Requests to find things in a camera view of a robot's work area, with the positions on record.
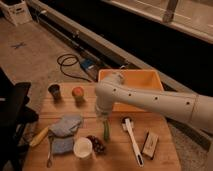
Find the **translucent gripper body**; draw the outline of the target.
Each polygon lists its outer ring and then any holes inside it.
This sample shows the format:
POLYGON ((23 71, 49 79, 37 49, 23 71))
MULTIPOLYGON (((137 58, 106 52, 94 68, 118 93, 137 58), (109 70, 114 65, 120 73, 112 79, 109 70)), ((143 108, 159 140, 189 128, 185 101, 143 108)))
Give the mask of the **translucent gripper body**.
POLYGON ((109 118, 109 112, 101 110, 98 106, 95 106, 95 112, 97 119, 101 122, 107 121, 109 118))

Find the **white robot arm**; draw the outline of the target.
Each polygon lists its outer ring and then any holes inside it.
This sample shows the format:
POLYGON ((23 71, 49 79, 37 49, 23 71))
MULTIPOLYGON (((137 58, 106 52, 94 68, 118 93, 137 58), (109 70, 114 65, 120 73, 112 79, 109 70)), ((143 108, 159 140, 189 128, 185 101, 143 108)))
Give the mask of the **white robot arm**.
POLYGON ((112 113, 116 102, 164 115, 213 134, 213 97, 129 88, 119 72, 110 73, 95 86, 98 116, 112 113))

